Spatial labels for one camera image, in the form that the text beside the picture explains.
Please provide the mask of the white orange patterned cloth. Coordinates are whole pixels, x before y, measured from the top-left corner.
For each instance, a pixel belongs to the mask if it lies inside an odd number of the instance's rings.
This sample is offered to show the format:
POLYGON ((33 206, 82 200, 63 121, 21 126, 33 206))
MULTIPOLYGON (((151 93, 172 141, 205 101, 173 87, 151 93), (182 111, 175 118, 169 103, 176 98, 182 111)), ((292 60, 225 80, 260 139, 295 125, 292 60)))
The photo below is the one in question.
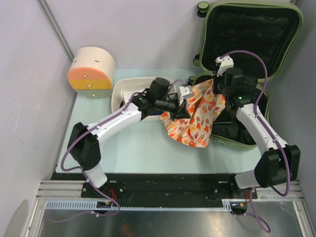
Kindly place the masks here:
POLYGON ((206 148, 211 140, 215 120, 225 109, 225 97, 214 93, 214 80, 209 79, 193 86, 193 97, 187 100, 189 119, 171 119, 164 112, 160 120, 172 139, 196 148, 206 148))

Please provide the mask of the white rectangular plastic basin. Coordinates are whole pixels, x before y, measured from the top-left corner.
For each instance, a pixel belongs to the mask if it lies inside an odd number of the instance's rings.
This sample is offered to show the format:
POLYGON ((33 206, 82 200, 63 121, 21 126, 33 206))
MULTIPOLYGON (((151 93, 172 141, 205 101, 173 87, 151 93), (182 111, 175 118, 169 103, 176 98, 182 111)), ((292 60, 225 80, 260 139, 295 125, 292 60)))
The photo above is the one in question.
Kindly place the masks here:
POLYGON ((161 111, 155 102, 167 97, 167 91, 172 83, 172 80, 160 77, 131 78, 117 82, 112 94, 113 113, 110 118, 120 125, 158 121, 159 116, 152 116, 155 111, 161 111), (123 89, 136 91, 126 104, 121 96, 123 89))

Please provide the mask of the plain white garment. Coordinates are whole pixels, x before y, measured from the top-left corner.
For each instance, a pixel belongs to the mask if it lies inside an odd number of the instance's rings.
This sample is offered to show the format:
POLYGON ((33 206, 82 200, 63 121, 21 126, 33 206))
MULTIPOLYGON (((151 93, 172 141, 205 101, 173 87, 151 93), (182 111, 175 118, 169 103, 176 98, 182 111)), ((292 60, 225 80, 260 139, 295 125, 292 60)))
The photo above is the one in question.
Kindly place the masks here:
POLYGON ((133 97, 135 93, 136 93, 136 91, 123 89, 121 91, 121 96, 122 96, 122 100, 123 100, 124 104, 128 103, 130 98, 133 97))

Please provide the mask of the green hard-shell suitcase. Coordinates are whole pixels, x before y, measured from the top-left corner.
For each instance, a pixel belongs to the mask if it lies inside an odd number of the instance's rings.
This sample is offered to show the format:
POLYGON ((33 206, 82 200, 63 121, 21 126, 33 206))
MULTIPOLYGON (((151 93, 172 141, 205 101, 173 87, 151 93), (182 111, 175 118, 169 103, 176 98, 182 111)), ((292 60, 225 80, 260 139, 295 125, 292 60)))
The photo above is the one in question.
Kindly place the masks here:
POLYGON ((217 0, 197 4, 204 19, 200 52, 193 64, 202 69, 189 84, 206 81, 216 71, 215 60, 226 53, 255 82, 259 109, 269 118, 270 97, 262 89, 265 80, 280 72, 303 26, 301 10, 290 2, 267 0, 217 0))

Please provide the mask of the cream drawer box orange fronts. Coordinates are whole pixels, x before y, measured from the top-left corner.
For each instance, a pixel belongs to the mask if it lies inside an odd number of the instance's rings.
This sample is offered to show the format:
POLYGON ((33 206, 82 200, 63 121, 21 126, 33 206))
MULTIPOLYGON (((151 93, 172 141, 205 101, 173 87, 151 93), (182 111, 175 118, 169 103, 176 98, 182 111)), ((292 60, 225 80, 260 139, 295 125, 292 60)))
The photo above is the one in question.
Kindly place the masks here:
POLYGON ((108 51, 87 46, 77 50, 67 78, 78 95, 103 98, 112 92, 115 69, 114 58, 108 51))

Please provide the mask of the navy blue garment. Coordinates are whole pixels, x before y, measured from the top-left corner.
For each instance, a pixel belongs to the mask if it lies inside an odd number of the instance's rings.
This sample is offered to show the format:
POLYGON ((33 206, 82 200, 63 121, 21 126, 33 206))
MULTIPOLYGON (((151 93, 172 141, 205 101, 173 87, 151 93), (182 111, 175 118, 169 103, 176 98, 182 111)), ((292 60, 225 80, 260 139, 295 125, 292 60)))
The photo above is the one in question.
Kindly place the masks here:
POLYGON ((160 116, 163 113, 163 111, 155 111, 152 116, 160 116))

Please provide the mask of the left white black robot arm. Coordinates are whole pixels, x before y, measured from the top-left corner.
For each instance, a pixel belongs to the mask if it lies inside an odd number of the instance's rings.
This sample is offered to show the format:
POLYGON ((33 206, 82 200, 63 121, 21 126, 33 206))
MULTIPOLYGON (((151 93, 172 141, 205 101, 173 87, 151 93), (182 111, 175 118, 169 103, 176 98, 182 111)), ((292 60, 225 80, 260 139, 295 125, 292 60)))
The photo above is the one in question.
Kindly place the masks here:
POLYGON ((71 155, 79 164, 79 169, 92 185, 92 192, 98 197, 106 196, 109 191, 108 178, 100 166, 103 141, 156 111, 168 112, 172 120, 191 117, 187 100, 193 97, 193 89, 190 85, 180 85, 172 93, 179 82, 155 78, 148 88, 134 92, 127 103, 104 119, 89 125, 82 122, 74 125, 64 157, 71 155))

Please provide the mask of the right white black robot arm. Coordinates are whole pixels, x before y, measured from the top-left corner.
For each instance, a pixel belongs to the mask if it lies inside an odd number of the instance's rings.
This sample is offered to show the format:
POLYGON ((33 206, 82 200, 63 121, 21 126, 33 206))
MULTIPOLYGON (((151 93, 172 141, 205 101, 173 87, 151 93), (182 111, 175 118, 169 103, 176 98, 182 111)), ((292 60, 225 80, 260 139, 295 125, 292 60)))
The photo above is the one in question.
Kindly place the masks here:
POLYGON ((301 151, 289 145, 273 130, 255 104, 256 85, 245 81, 243 71, 236 67, 219 69, 215 81, 217 90, 225 97, 226 108, 241 123, 256 143, 261 158, 249 171, 235 175, 228 193, 239 198, 246 188, 268 188, 295 181, 301 151))

